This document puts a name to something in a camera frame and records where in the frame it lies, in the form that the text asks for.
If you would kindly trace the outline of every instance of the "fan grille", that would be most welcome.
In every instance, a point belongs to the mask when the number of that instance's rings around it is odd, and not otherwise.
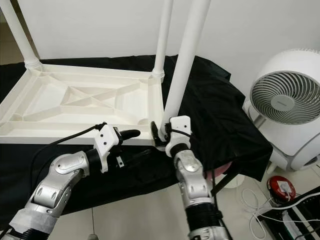
[[[291,99],[292,107],[288,110],[274,108],[272,101],[279,96]],[[305,124],[320,115],[320,87],[314,80],[298,73],[273,73],[254,84],[251,102],[271,120],[288,125]]]

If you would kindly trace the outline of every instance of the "red device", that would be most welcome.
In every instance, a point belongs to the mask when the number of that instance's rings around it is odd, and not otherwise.
[[[295,187],[283,176],[270,177],[267,187],[273,198],[280,203],[289,202],[296,197]]]

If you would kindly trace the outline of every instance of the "white fan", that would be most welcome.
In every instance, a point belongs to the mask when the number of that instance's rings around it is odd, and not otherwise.
[[[264,66],[244,110],[272,143],[272,164],[297,171],[320,160],[320,53],[292,49]]]

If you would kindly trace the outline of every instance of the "black cloth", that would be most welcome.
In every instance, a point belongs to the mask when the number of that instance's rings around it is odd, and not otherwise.
[[[152,71],[154,55],[115,58],[73,58],[42,60],[44,64]],[[162,84],[166,103],[177,56],[166,56]],[[25,72],[23,63],[0,66],[0,101]],[[242,110],[245,96],[230,82],[231,74],[213,62],[196,56],[179,115],[191,117],[197,140],[191,145],[204,170],[232,161],[232,168],[260,181],[272,146]],[[28,166],[39,144],[0,144],[0,229],[27,201]],[[57,145],[37,158],[33,179],[48,159],[64,153],[86,151],[92,145]],[[82,179],[72,191],[64,214],[147,194],[177,182],[172,159],[152,146],[124,146],[134,160],[132,165]],[[48,169],[41,173],[44,177]]]

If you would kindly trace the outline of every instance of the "white floor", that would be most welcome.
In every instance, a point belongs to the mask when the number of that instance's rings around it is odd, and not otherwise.
[[[23,62],[17,44],[8,26],[0,23],[0,65]],[[320,185],[320,167],[315,166],[299,172],[283,172],[279,169],[273,175],[281,175],[292,181],[296,192],[303,194]],[[261,203],[268,197],[265,175],[262,182],[246,177],[238,188],[221,190],[218,205],[224,221],[235,240],[254,240],[249,230],[251,214],[241,203],[241,191],[252,189]],[[262,235],[258,224],[253,230]],[[64,215],[58,220],[50,240],[86,240],[95,233],[100,240],[167,240],[187,239],[189,232],[177,185],[147,195],[136,196],[106,205]]]

